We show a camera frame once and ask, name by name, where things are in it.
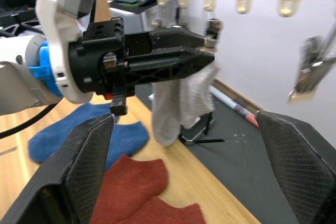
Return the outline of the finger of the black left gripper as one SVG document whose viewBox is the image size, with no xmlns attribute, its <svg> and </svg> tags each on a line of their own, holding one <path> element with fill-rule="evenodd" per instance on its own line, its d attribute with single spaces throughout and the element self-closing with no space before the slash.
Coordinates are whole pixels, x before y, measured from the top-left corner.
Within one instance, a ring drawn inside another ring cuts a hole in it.
<svg viewBox="0 0 336 224">
<path fill-rule="evenodd" d="M 215 59 L 214 53 L 190 47 L 156 49 L 149 54 L 125 58 L 128 68 L 125 81 L 129 86 L 183 79 Z"/>
<path fill-rule="evenodd" d="M 181 27 L 169 27 L 149 32 L 150 51 L 163 48 L 200 48 L 205 45 L 205 37 Z"/>
</svg>

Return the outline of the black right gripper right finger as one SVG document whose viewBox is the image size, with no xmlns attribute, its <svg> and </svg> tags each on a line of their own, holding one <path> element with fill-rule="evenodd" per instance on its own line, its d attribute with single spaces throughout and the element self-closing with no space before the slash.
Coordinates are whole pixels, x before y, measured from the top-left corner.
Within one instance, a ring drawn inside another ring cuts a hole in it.
<svg viewBox="0 0 336 224">
<path fill-rule="evenodd" d="M 309 123 L 258 111 L 273 174 L 299 223 L 335 223 L 335 148 Z"/>
</svg>

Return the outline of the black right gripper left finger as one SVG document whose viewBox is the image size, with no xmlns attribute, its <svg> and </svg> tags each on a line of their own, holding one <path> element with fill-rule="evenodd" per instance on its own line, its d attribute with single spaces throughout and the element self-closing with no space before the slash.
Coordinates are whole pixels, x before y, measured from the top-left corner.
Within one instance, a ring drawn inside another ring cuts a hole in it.
<svg viewBox="0 0 336 224">
<path fill-rule="evenodd" d="M 43 162 L 1 223 L 89 223 L 100 192 L 114 115 L 74 127 Z"/>
</svg>

